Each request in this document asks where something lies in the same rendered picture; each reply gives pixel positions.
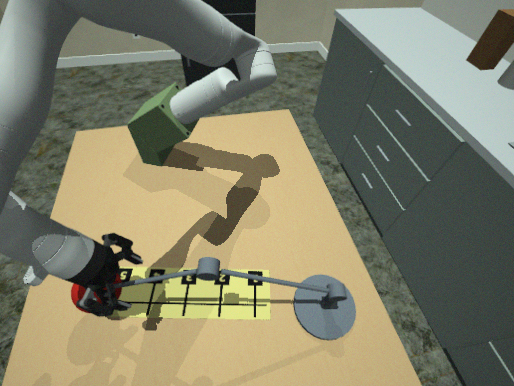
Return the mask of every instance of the white countertop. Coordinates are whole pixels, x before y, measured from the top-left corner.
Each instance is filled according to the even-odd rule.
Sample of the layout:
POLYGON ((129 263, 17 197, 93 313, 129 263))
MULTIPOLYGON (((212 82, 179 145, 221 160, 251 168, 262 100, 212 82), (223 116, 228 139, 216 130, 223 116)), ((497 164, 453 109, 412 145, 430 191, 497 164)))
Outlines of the white countertop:
POLYGON ((476 42, 421 8, 336 9, 335 15, 514 188, 514 90, 502 59, 482 70, 476 42))

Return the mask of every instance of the table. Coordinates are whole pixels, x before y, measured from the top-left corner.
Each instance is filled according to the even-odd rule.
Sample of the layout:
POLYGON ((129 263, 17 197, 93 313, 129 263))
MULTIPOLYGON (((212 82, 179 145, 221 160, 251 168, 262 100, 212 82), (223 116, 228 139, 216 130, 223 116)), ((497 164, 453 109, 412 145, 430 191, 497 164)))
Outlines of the table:
POLYGON ((289 110, 202 118, 167 165, 143 164, 126 126, 78 131, 52 218, 131 239, 148 267, 210 256, 293 282, 332 276, 355 300, 350 332, 307 333, 292 287, 271 285, 270 320, 111 320, 49 276, 29 290, 4 386, 420 385, 289 110))

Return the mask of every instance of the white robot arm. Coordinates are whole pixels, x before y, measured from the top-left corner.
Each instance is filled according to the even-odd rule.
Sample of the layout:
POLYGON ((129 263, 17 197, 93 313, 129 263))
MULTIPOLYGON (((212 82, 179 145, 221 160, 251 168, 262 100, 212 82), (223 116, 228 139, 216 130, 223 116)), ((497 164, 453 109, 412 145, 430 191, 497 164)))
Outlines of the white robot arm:
POLYGON ((200 0, 8 3, 0 24, 0 252, 30 266, 26 284, 38 285, 50 274, 101 289, 114 281, 119 259, 141 262, 130 250, 132 243, 111 234, 114 238, 100 245, 41 215, 10 192, 21 161, 46 121, 58 55, 80 17, 160 40, 207 66, 235 59, 240 80, 219 68, 171 99, 170 109, 183 124, 272 84, 277 74, 264 41, 200 0), (114 257, 112 243, 125 249, 122 257, 114 257))

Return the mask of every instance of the yellow mat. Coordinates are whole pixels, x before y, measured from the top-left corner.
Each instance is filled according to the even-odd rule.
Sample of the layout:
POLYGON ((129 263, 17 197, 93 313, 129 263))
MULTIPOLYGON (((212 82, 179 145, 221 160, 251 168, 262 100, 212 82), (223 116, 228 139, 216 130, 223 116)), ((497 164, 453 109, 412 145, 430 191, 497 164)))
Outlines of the yellow mat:
MULTIPOLYGON (((190 269, 121 267, 120 276, 126 282, 190 269)), ((267 270, 233 271, 269 277, 267 270)), ((132 307, 113 318, 271 319, 270 283, 235 276, 206 281, 190 275, 123 287, 119 300, 132 307)))

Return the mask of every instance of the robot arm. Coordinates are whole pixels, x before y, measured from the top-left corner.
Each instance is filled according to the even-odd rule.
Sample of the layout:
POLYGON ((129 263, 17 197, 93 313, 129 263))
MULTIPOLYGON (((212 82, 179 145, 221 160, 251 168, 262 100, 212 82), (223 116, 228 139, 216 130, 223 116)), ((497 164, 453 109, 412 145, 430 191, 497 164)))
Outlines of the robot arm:
MULTIPOLYGON (((14 175, 38 134, 35 130, 40 130, 46 120, 60 47, 79 19, 78 3, 74 12, 70 12, 62 5, 66 3, 64 0, 45 1, 38 2, 39 8, 31 1, 10 1, 0 25, 0 208, 3 208, 0 252, 30 266, 24 277, 26 284, 39 285, 50 274, 101 291, 114 282, 119 270, 118 260, 142 262, 132 254, 132 243, 114 235, 117 242, 125 246, 124 253, 116 257, 109 247, 112 241, 100 245, 39 214, 9 192, 14 175), (28 20, 29 16, 22 20, 20 16, 27 14, 28 3, 32 7, 30 17, 34 20, 28 20), (34 39, 31 32, 45 36, 34 39), (22 52, 17 44, 28 48, 28 52, 22 52), (21 70, 17 67, 20 65, 25 71, 21 72, 21 79, 21 70)), ((176 31, 182 34, 177 40, 184 48, 180 52, 212 67, 234 58, 241 77, 238 80, 230 70, 219 68, 177 93, 170 101, 170 109, 181 123, 194 122, 276 80, 273 59, 265 42, 242 31, 199 0, 176 0, 170 4, 175 7, 176 20, 185 20, 190 28, 176 31), (195 36, 190 34, 202 28, 208 32, 206 37, 210 41, 195 41, 195 36)), ((105 15, 107 11, 111 10, 94 10, 95 15, 105 15)), ((122 15, 120 23, 127 19, 130 18, 122 15)), ((95 314, 108 315, 109 312, 112 313, 112 309, 95 314)))

